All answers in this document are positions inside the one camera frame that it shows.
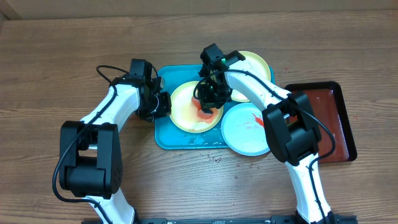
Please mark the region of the yellow-green plate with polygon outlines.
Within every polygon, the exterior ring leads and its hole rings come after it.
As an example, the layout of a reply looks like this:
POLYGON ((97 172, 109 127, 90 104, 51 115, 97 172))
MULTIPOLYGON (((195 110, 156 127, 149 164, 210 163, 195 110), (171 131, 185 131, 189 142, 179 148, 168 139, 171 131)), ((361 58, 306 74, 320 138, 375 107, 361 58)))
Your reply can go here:
POLYGON ((192 103, 193 91, 198 81, 186 82, 177 87, 171 95, 170 119, 181 130, 189 133, 202 133, 215 127, 220 121, 224 106, 219 115, 211 122, 201 121, 197 116, 197 109, 192 103))
MULTIPOLYGON (((248 62, 258 74, 261 74, 270 82, 274 83, 273 71, 262 57, 254 52, 249 51, 239 51, 239 53, 245 56, 245 62, 248 62)), ((238 90, 233 90, 231 99, 240 103, 249 102, 249 100, 238 90)))

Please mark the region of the red black sponge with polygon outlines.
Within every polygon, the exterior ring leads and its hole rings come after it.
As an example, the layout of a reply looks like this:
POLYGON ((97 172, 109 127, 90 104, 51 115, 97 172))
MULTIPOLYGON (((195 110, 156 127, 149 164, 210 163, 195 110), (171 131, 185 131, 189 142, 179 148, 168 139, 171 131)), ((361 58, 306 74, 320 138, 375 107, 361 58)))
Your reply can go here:
POLYGON ((216 108, 202 109, 200 101, 195 97, 192 97, 192 103, 196 107, 198 119, 201 121, 211 123, 219 115, 219 110, 216 108))

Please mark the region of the yellow-green plate top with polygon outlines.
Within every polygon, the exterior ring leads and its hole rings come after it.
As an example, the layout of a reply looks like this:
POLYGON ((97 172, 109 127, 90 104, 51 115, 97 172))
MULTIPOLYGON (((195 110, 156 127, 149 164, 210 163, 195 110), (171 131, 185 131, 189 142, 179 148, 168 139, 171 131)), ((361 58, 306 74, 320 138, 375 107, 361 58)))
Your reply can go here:
MULTIPOLYGON (((249 51, 239 51, 239 53, 245 56, 245 62, 248 62, 258 74, 261 74, 270 82, 274 83, 273 71, 262 57, 254 52, 249 51)), ((249 100, 238 90, 233 90, 231 99, 240 103, 249 102, 249 100)))

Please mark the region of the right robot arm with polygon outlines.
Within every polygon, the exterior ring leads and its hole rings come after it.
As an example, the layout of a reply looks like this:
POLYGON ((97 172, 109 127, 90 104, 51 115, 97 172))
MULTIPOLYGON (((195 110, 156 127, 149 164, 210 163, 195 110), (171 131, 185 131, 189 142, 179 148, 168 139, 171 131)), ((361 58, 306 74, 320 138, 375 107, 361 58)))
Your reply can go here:
POLYGON ((216 44, 203 49, 201 80, 193 96, 210 113, 238 91, 262 113, 267 145, 286 165, 297 197, 296 213, 302 223, 334 223, 323 194, 318 171, 318 143, 326 126, 313 113, 308 96, 291 93, 270 82, 237 50, 224 54, 216 44))

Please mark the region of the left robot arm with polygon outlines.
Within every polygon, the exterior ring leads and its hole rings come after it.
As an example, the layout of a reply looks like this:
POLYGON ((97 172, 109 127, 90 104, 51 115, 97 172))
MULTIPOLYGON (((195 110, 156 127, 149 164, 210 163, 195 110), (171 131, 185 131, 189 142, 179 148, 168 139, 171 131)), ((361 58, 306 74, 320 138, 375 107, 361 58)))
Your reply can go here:
POLYGON ((144 59, 132 59, 130 69, 108 83, 108 94, 90 114, 62 124, 52 190, 63 202, 90 204, 101 223, 139 223, 121 190, 119 132, 132 114, 147 122, 168 116, 170 95, 144 59))

